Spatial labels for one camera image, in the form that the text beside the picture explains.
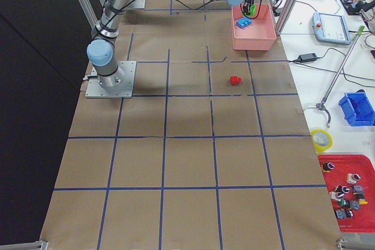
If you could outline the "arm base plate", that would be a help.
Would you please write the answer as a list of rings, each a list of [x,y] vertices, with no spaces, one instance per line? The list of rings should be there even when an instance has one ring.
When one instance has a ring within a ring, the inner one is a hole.
[[[128,10],[144,10],[146,6],[146,0],[130,0],[126,9]]]
[[[99,76],[92,67],[85,97],[132,98],[136,67],[136,61],[118,61],[117,71],[108,77]]]

